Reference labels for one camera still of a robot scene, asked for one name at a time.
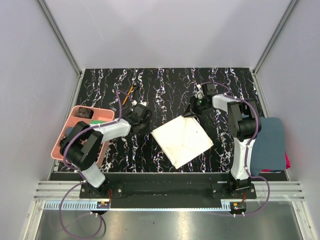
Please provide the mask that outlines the white cloth napkin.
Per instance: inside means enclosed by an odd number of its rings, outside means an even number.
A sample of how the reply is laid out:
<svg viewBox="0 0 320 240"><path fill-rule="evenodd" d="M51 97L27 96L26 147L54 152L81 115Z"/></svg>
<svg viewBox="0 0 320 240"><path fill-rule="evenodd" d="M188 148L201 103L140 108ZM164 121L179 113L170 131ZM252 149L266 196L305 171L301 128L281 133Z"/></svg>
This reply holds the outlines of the white cloth napkin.
<svg viewBox="0 0 320 240"><path fill-rule="evenodd" d="M151 134L176 169L214 145L194 117L178 116Z"/></svg>

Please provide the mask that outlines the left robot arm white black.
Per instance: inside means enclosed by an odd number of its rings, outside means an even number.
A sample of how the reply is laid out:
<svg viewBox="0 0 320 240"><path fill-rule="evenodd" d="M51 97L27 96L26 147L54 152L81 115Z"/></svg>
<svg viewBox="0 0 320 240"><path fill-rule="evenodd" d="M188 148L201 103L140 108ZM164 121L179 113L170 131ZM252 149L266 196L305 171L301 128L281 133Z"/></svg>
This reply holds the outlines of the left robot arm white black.
<svg viewBox="0 0 320 240"><path fill-rule="evenodd" d="M100 145L129 134L145 135L150 132L152 111L146 102L134 104L124 116L113 121L87 124L79 121L72 127L60 147L63 160L76 167L81 177L91 185L90 192L97 198L108 193L106 177L96 159Z"/></svg>

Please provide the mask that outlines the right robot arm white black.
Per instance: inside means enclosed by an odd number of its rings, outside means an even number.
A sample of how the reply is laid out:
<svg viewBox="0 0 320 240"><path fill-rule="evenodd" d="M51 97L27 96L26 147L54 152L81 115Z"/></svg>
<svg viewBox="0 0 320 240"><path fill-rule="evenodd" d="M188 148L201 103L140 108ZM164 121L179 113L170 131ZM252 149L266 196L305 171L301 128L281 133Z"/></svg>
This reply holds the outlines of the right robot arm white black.
<svg viewBox="0 0 320 240"><path fill-rule="evenodd" d="M215 108L227 113L228 127L234 139L233 163L224 191L232 198L241 198L251 189L251 156L253 145L261 131L261 121L256 103L252 99L240 99L217 93L215 83L202 83L182 114L184 118L200 117L204 110Z"/></svg>

